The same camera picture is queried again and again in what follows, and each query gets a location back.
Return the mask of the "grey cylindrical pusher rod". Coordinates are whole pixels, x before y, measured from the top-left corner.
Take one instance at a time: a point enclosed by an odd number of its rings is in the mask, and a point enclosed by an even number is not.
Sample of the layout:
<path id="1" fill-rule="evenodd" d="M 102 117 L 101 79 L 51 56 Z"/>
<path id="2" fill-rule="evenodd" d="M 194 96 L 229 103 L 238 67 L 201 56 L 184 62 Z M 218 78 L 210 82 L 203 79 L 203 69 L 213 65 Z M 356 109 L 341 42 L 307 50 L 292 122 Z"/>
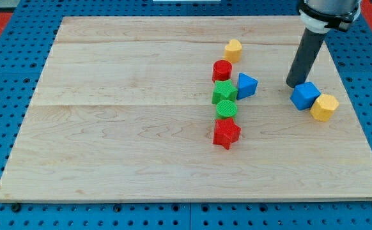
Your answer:
<path id="1" fill-rule="evenodd" d="M 286 84 L 289 87 L 294 88 L 299 84 L 305 83 L 325 37 L 325 33 L 315 33 L 307 28 L 304 29 L 300 44 L 286 78 Z"/>

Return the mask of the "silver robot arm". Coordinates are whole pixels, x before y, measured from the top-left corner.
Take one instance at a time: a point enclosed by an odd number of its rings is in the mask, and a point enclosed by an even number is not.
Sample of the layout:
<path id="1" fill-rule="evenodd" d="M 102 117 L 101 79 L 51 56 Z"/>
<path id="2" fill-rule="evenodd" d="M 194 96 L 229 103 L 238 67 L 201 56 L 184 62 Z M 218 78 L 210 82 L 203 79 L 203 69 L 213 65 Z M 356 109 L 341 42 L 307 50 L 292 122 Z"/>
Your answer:
<path id="1" fill-rule="evenodd" d="M 286 78 L 289 87 L 305 83 L 326 34 L 348 31 L 360 15 L 360 5 L 361 0 L 298 0 L 305 29 Z"/>

